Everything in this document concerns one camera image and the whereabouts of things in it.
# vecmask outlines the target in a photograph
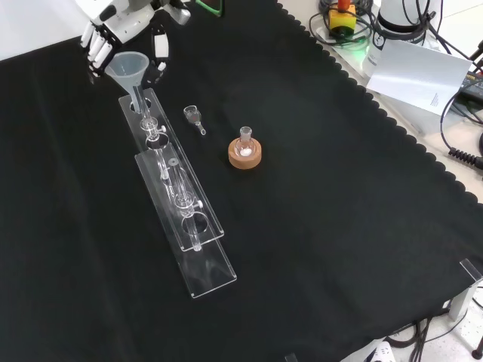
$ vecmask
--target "black cloth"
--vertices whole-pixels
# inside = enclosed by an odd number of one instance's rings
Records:
[[[0,360],[338,361],[434,312],[483,262],[483,212],[270,0],[165,15],[155,92],[238,280],[186,292],[108,78],[78,39],[0,63]],[[148,52],[149,35],[130,48]],[[207,136],[183,120],[196,104]],[[263,145],[240,171],[241,126]]]

